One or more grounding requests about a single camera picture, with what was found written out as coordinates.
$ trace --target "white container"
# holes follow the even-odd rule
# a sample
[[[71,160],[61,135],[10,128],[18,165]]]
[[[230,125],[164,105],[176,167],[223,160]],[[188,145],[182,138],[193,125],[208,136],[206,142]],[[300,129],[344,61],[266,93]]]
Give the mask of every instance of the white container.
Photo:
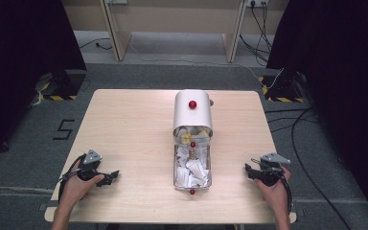
[[[176,189],[208,189],[212,184],[210,144],[213,135],[212,101],[199,89],[181,90],[174,104],[174,167]]]

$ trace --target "carpeted floor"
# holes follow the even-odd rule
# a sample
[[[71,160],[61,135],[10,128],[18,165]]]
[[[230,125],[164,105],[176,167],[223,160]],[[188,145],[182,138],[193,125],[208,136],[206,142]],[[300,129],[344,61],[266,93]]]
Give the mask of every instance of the carpeted floor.
[[[368,203],[351,173],[338,161],[332,140],[316,110],[306,113],[291,139],[291,125],[301,111],[275,110],[314,107],[303,103],[274,103],[265,100],[260,82],[243,67],[184,65],[87,64],[87,74],[74,101],[43,100],[33,106],[17,124],[9,151],[0,152],[0,230],[48,229],[44,205],[51,197],[66,156],[79,130],[95,90],[100,88],[253,90],[259,92],[278,153],[291,160],[290,187],[298,215],[293,229],[344,229],[342,221],[310,183],[304,168],[352,229],[368,229]],[[275,74],[252,69],[256,76]],[[58,132],[72,129],[67,133]],[[72,223],[70,229],[105,229],[105,224]],[[149,229],[146,225],[123,225],[124,229]],[[181,226],[181,229],[220,229],[221,226]],[[274,225],[246,225],[245,229],[274,229]]]

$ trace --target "wooden table top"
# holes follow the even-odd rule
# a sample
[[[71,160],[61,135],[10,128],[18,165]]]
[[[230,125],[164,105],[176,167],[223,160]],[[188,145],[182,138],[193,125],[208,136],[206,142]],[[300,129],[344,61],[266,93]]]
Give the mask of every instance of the wooden table top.
[[[101,173],[120,171],[111,184],[90,190],[70,221],[120,223],[267,223],[271,210],[247,179],[244,163],[275,152],[256,92],[207,91],[214,136],[212,186],[179,191],[173,185],[173,113],[178,90],[97,90],[65,163],[89,149],[103,157]],[[52,200],[58,200],[58,187]],[[55,207],[46,210],[53,220]]]

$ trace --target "red knob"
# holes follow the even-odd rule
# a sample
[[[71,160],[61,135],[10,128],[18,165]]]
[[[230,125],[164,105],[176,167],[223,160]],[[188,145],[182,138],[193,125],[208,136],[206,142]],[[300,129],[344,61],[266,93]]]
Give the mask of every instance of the red knob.
[[[191,109],[195,109],[196,108],[196,101],[190,101],[188,103],[188,106],[191,108]]]

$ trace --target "wall socket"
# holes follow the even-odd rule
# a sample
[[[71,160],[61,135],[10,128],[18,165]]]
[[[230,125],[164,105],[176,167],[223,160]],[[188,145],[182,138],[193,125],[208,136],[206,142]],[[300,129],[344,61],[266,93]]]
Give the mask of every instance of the wall socket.
[[[268,0],[254,0],[255,1],[255,8],[262,8],[263,7],[263,3],[265,3],[265,5],[268,5]],[[247,0],[246,1],[246,7],[252,7],[251,5],[252,0]]]

